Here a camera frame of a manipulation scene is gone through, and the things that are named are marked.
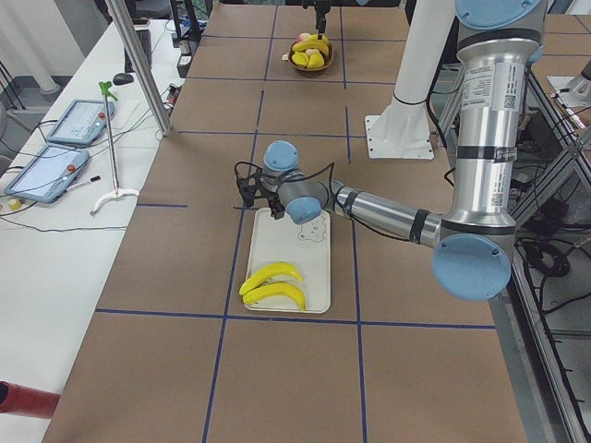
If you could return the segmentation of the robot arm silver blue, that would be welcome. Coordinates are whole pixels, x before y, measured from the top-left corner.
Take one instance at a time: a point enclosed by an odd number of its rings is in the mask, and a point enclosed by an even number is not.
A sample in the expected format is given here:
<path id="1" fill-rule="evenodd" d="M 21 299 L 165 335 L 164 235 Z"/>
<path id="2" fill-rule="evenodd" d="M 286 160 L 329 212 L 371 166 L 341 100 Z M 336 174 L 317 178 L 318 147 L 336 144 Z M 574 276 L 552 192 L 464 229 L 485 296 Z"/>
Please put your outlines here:
<path id="1" fill-rule="evenodd" d="M 303 224 L 323 210 L 392 239 L 431 247 L 440 285 L 465 300 L 500 293 L 511 277 L 515 222 L 507 210 L 528 63 L 542 46 L 543 1 L 420 1 L 392 103 L 366 119 L 371 158 L 415 159 L 416 126 L 453 23 L 464 67 L 453 200 L 442 215 L 320 180 L 298 169 L 293 144 L 273 142 L 263 163 L 236 178 L 244 204 L 265 199 L 274 218 Z"/>

